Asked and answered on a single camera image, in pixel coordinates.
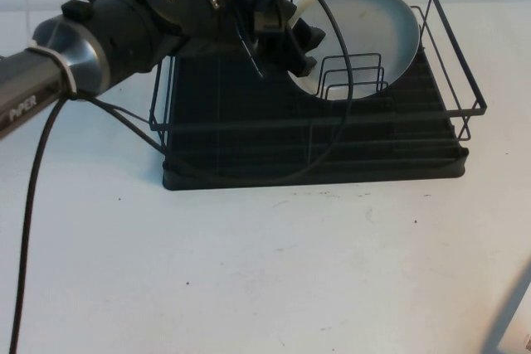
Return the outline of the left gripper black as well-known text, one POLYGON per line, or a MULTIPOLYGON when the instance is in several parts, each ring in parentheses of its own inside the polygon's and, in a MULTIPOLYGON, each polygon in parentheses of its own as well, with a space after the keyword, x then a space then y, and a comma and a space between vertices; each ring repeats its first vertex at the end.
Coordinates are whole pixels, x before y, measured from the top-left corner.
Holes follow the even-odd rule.
POLYGON ((290 0, 232 0, 234 14, 242 24, 243 37, 251 43, 251 54, 296 77, 306 77, 317 61, 305 52, 317 48, 326 33, 302 17, 289 20, 296 11, 290 0))

